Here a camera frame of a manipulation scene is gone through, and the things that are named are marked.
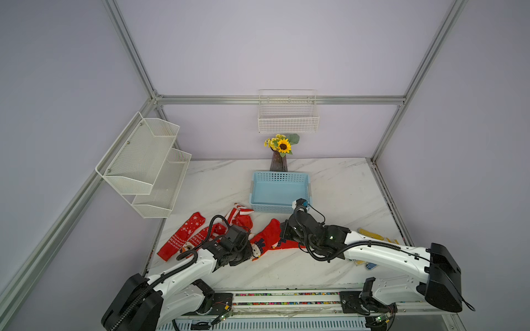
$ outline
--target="wire wall shelf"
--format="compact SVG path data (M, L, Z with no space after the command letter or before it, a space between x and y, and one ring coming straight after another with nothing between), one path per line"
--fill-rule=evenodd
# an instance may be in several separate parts
M190 163L191 154L175 149L179 126L157 119L138 119L112 161L103 158L96 172L143 218L168 217Z
M319 119L316 90L260 90L260 133L314 133Z

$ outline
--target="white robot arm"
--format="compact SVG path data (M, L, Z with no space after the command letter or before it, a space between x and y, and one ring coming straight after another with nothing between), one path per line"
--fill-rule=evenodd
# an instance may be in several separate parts
M282 223L283 239L303 244L312 258L324 263L334 258L363 260L403 274L392 279L367 279L360 295L348 303L356 312L366 315L395 302L419 300L442 310L462 311L461 270L444 246L401 246L344 227L325 226L307 213L305 205L305 200L297 200L293 215ZM210 228L218 217L223 218L215 216ZM248 233L235 225L222 238L200 246L181 254L179 263L162 274L129 278L101 320L105 329L152 331L186 312L207 313L214 292L200 278L226 264L248 260L252 248ZM228 315L230 308L225 309L214 322Z

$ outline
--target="metal rail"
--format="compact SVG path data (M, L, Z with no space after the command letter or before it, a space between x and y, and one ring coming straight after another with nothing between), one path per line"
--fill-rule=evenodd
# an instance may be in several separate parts
M306 99L306 97L292 96L291 99ZM156 101L165 104L259 104L258 95L159 95ZM405 101L402 95L320 95L316 97L317 104L395 104Z
M381 157L381 154L385 149L386 144L388 144L388 141L394 134L394 131L401 119L403 118L403 115L405 115L405 111L407 111L407 108L409 107L412 99L418 91L421 82L423 82L423 79L429 71L432 62L434 61L438 53L440 53L441 46L447 39L447 35L451 31L451 28L455 25L456 20L460 16L460 13L464 9L466 3L467 0L454 0L453 4L447 11L447 14L445 15L440 27L438 28L438 31L436 32L436 35L432 40L427 52L425 53L425 56L423 57L420 66L416 70L416 74L414 75L412 81L409 84L409 87L407 88L407 92L405 93L405 102L402 106L397 107L396 112L394 113L394 116L390 121L390 124L388 124L388 127L386 128L383 137L381 138L379 144L377 145L374 151L374 154L372 156L372 161L374 163L377 163L377 160L379 160L379 158Z
M134 69L140 78L140 82L142 83L145 92L151 98L154 98L156 96L156 91L153 87L153 84L151 83L151 80L149 79L147 71L145 70L144 63L140 58L140 54L138 53L138 49L134 44L129 29L125 24L123 14L121 13L118 3L116 0L102 0L102 2L103 6L107 10L107 13L109 14L112 25L114 25L114 29L116 30L118 37L120 38L123 47L125 47L127 55L129 56L129 59L131 60L132 65L134 66Z
M368 161L370 170L372 170L372 174L374 175L377 186L379 186L379 190L381 191L381 194L383 195L383 198L385 199L385 202L388 205L388 208L390 209L390 213L392 214L392 217L396 222L397 228L401 234L401 237L403 238L403 241L408 246L414 246L412 238L410 237L410 234L407 231L405 223L403 222L403 219L401 218L401 215L398 212L396 204L394 203L394 199L390 195L388 187L386 187L385 181L383 180L383 176L379 172L377 165L370 161L368 158L366 160Z

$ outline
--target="marble table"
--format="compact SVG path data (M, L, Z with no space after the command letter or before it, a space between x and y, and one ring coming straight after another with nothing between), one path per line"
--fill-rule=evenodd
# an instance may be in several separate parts
M156 252L196 211L206 223L216 214L226 215L234 203L250 206L252 174L268 171L270 160L191 161L173 213L167 218ZM364 228L403 244L400 232L364 158L289 159L290 172L308 173L313 206L326 216L326 224L352 230ZM317 221L322 217L311 210ZM272 218L283 222L288 214L254 212L259 233ZM161 273L176 264L154 254L149 273ZM214 290L274 290L358 288L366 278L386 278L397 272L378 266L368 271L352 261L334 259L330 263L313 260L299 249L268 251L256 261L224 266L202 278Z

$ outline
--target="red sock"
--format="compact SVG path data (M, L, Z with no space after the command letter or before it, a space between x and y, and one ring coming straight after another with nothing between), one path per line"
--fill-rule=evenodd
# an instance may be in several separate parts
M271 249L287 249L287 248L298 248L298 242L294 240L280 239L276 246L273 246Z
M252 219L249 215L237 215L232 224L242 227L245 230L250 231L254 224L252 224Z
M225 233L226 233L226 227L222 225L221 223L217 223L217 224L214 224L214 226L211 229L210 238L214 239L215 237L223 235ZM184 247L182 247L180 251L185 252L185 251L188 251L198 246L200 243L204 241L207 234L208 234L208 227L202 229L199 233L191 237L190 240L188 240L188 242L184 245Z
M226 214L226 220L229 224L232 224L232 221L236 218L237 215L248 215L254 212L254 209L250 209L248 207L245 207L243 205L234 204L234 208L228 214Z
M271 247L279 241L280 221L273 218L262 232L250 239L250 243L252 244L252 254L255 257L252 260L261 257L261 255L265 254L266 251L271 249Z
M195 230L200 228L205 221L206 218L202 217L199 212L191 215L190 219L187 220L180 227L180 229L178 229L177 232L171 236L171 238L169 238L162 248L160 248L160 251L157 253L158 256L160 256L164 261L169 260L173 254L178 252L182 246L184 246Z

